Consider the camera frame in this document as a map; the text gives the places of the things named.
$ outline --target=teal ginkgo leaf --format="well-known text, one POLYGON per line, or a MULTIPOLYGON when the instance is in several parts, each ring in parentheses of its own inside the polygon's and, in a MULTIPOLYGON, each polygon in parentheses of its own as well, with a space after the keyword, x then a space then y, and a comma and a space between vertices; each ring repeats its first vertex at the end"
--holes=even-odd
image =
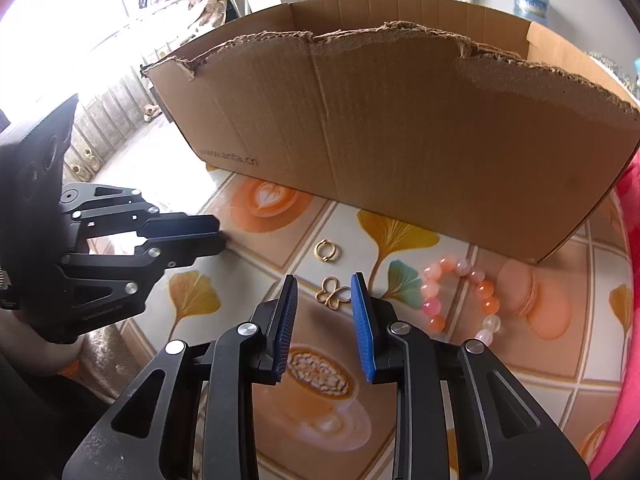
POLYGON ((387 277, 388 289, 382 295, 385 300, 398 300, 411 308, 422 306, 424 301, 420 295, 422 280, 417 270, 400 260, 393 260, 389 264, 387 277))

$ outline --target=pink bead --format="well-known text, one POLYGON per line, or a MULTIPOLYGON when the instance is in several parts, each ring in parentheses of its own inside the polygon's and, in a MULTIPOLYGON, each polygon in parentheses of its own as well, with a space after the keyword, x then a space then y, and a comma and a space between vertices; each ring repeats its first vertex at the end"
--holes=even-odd
POLYGON ((470 270, 471 270, 471 264, 468 262, 467 259, 460 258, 456 262, 456 268, 454 269, 454 272, 456 273, 456 275, 460 277, 466 276, 468 275, 470 270))
POLYGON ((473 269, 471 269, 471 272, 469 273, 469 281, 474 285, 477 285, 478 283, 482 282, 484 280, 484 277, 485 277, 484 270, 478 269, 477 267, 474 267, 473 269))
POLYGON ((442 310, 442 304, 438 298, 429 298, 424 301, 424 305, 422 306, 422 311, 427 316, 435 316, 439 314, 442 310))
POLYGON ((475 336, 476 339, 482 341, 485 345, 489 346, 494 341, 494 334, 485 328, 479 330, 475 336))
POLYGON ((433 280, 424 280, 424 283, 420 287, 420 293, 425 300, 435 298, 440 292, 440 285, 433 280))
POLYGON ((444 273, 451 272, 453 269, 456 268, 456 259, 450 254, 444 254, 444 256, 441 257, 438 264, 440 265, 442 272, 444 273))
POLYGON ((442 267, 440 264, 429 264, 424 268, 422 273, 424 274, 425 279, 438 281, 442 276, 442 267))

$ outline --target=torn cardboard edge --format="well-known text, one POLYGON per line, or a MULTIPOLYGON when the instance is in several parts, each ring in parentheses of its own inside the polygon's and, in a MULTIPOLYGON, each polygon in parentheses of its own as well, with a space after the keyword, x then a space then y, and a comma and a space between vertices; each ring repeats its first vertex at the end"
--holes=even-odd
POLYGON ((194 59, 181 59, 178 56, 167 56, 164 59, 158 60, 155 63, 152 63, 146 67, 142 67, 141 74, 143 76, 147 76, 148 71, 153 69, 154 67, 168 62, 173 61, 177 63, 180 67, 183 68, 185 73, 188 74, 190 79, 196 77, 198 68, 207 64, 209 59, 216 54, 219 54, 223 50, 228 48, 233 48, 240 44, 246 43, 260 43, 262 41, 271 41, 271 40, 280 40, 280 39, 292 39, 299 38, 300 40, 306 41, 308 43, 327 43, 333 40, 341 40, 343 38, 360 35, 360 34, 385 34, 385 33, 393 33, 393 32, 405 32, 409 31, 414 34, 424 34, 426 36, 436 37, 436 38, 451 38, 457 44, 460 49, 460 59, 471 59, 473 57, 490 57, 491 59, 497 62, 504 62, 507 64, 517 64, 520 66, 525 66, 530 69, 542 70, 544 72, 553 73, 557 76, 564 77, 573 82, 579 82, 581 84, 587 85, 590 88, 596 89, 599 92, 602 92, 603 96, 610 100, 612 103, 616 104, 623 112, 631 113, 636 117, 636 120, 640 120, 640 110, 631 104, 631 102, 620 98, 618 95, 614 94, 610 90, 604 88, 604 86, 594 83, 589 79, 581 76, 579 74, 574 74, 564 70, 558 66, 551 66, 544 62, 533 62, 522 59, 519 54, 516 52, 507 52, 503 51, 500 48, 496 48, 491 45, 476 43, 471 40, 467 36, 462 34, 457 34, 455 32, 447 32, 446 30, 441 30, 438 28, 425 27, 423 25, 419 25, 418 23, 406 22, 406 21, 395 21, 395 22, 385 22, 381 27, 376 28, 361 28, 357 30, 336 30, 335 32, 328 32, 325 34, 321 34, 315 36, 311 31, 290 31, 290 32, 258 32, 257 34, 245 34, 244 36, 238 36, 237 38, 233 38, 232 40, 225 41, 225 43, 219 44, 217 46, 212 47, 208 51, 200 54, 194 59))
POLYGON ((219 168, 527 262, 570 237, 640 141, 632 99, 587 55, 450 0, 283 4, 145 73, 219 168))

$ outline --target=triangular cutout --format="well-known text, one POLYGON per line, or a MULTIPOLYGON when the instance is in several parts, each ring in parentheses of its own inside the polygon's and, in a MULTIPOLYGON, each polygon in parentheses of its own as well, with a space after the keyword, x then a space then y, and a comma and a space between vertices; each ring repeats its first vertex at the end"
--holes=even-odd
POLYGON ((500 429, 505 438, 530 433, 539 426, 539 421, 527 409, 517 394, 498 372, 487 374, 487 383, 494 398, 500 429))
POLYGON ((158 397, 164 383, 164 370, 154 370, 113 418, 111 428, 119 433, 146 438, 151 429, 158 397))

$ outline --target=patterned tablecloth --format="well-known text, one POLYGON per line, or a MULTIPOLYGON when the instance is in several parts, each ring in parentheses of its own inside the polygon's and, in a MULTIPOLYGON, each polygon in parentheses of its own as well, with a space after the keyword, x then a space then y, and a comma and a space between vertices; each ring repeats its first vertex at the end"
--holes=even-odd
MULTIPOLYGON (((277 296, 284 276, 294 274, 300 300, 289 369, 279 386, 254 389, 260 478, 391 478, 395 385, 366 383, 350 304, 333 311, 318 303, 322 280, 335 276, 348 285, 360 271, 400 319, 424 327, 418 289, 426 264, 443 254, 469 258, 495 282, 509 259, 352 206, 206 168, 173 124, 156 122, 98 181, 137 187, 163 212, 212 213, 230 242, 219 256, 165 273, 146 312, 120 327, 129 351, 144 364, 172 338, 189 344, 215 339, 277 296), (329 263, 314 256, 322 238, 338 245, 329 263), (323 360, 350 384, 350 394, 333 400, 303 386, 296 380, 300 355, 323 360)), ((107 252, 131 251, 136 243, 133 235, 100 242, 107 252)), ((538 300, 526 317, 498 313, 502 328, 491 349, 590 462, 620 394, 630 338, 631 265, 616 198, 608 197, 533 274, 538 300)), ((522 286, 512 285, 516 291, 522 286)), ((440 299, 446 326, 438 338, 459 344, 473 337, 484 315, 467 282, 448 275, 440 299)), ((450 417, 447 425, 452 436, 450 417)))

